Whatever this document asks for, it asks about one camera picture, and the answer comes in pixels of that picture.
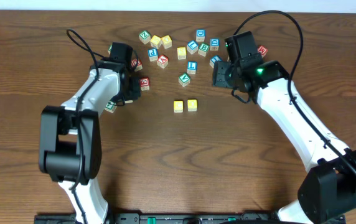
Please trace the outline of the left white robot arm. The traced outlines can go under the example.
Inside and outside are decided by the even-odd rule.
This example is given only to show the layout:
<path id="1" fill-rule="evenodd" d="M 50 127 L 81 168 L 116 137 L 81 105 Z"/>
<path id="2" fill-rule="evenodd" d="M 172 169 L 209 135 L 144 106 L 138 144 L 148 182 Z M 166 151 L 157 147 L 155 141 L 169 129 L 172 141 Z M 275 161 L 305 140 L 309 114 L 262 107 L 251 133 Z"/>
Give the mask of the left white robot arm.
<path id="1" fill-rule="evenodd" d="M 74 223 L 108 221 L 108 202 L 97 178 L 102 158 L 99 117 L 113 103 L 137 99 L 138 82 L 129 75 L 133 68 L 122 61 L 99 60 L 69 100 L 41 112 L 39 169 L 68 195 Z"/>

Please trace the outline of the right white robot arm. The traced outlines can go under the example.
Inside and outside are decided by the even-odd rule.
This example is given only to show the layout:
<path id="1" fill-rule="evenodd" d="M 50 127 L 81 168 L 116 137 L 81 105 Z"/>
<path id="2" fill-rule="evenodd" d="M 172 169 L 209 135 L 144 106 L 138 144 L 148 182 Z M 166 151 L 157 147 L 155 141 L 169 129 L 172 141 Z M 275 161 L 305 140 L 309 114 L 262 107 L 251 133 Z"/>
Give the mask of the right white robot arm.
<path id="1" fill-rule="evenodd" d="M 297 199 L 278 210 L 279 221 L 327 223 L 356 209 L 356 150 L 327 129 L 277 61 L 216 62 L 213 85 L 247 93 L 246 102 L 273 118 L 304 164 L 307 175 Z"/>

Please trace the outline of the yellow C block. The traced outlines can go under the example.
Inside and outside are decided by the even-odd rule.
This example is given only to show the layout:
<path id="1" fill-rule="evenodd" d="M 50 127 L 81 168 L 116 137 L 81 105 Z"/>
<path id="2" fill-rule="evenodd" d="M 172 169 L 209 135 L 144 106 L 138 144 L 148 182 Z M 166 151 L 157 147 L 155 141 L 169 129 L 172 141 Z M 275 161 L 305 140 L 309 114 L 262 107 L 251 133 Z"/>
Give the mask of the yellow C block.
<path id="1" fill-rule="evenodd" d="M 174 101 L 174 112 L 182 113 L 184 110 L 184 102 L 182 100 Z"/>

